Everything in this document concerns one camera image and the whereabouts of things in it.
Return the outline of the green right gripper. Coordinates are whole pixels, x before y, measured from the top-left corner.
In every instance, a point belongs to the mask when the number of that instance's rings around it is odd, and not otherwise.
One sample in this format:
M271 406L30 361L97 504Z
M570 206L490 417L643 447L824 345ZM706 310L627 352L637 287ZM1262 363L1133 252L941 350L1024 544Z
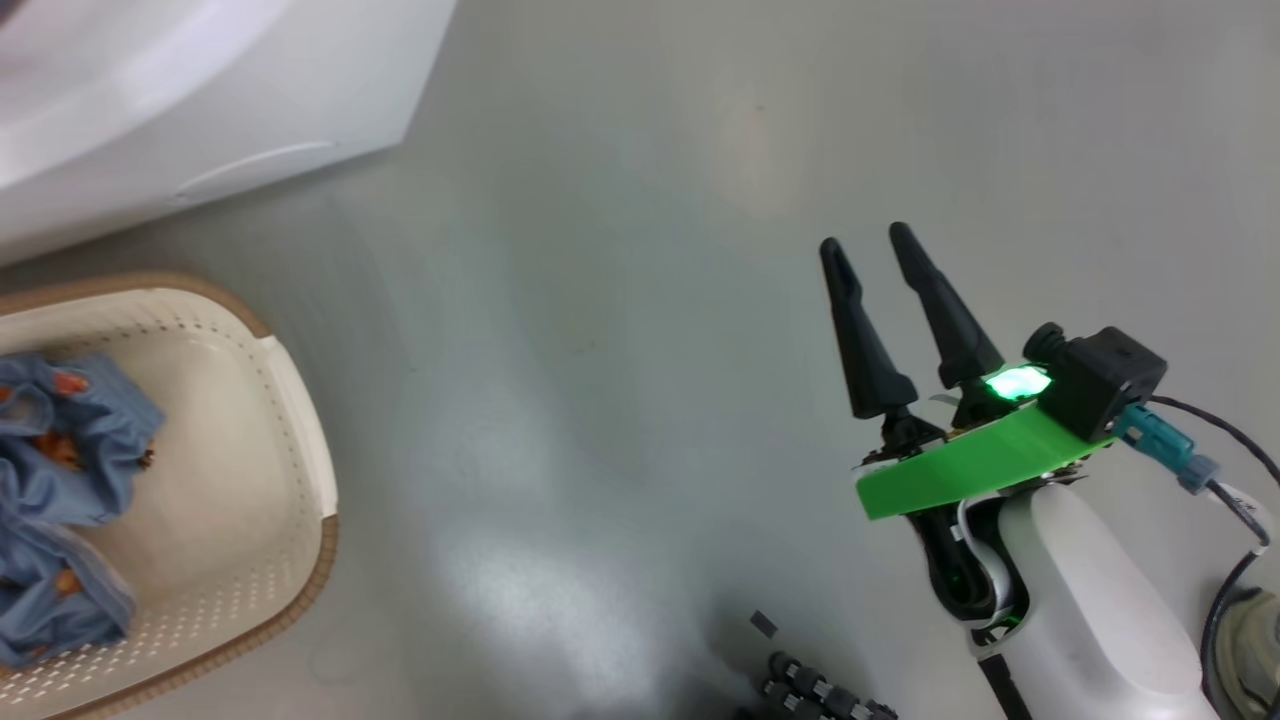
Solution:
M942 445L911 457L868 461L855 470L855 489L868 519L909 520L925 551L934 594L963 626L982 635L993 626L1016 625L1027 612L1027 592L998 537L1002 498L1070 480L1080 462L1107 442L1087 443L1037 407L1037 397L1050 387L1044 369L1021 365L998 372L1004 356L913 228L895 222L888 234L934 338L941 384L952 389L983 380L982 398L1010 401L1012 411L955 430ZM829 237L822 241L819 258L852 415L906 416L918 400L916 388L881 342L847 255Z

